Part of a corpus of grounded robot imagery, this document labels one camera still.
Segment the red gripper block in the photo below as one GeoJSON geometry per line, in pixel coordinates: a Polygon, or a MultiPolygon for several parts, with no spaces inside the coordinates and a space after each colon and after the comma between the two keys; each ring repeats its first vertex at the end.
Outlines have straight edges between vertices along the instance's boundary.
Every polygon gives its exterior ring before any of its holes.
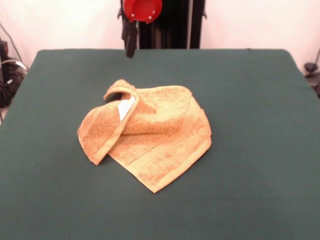
{"type": "Polygon", "coordinates": [[[144,22],[146,24],[155,21],[161,14],[163,7],[162,0],[124,0],[123,10],[128,20],[122,21],[123,41],[127,41],[126,56],[133,58],[137,49],[138,29],[137,23],[144,22]]]}

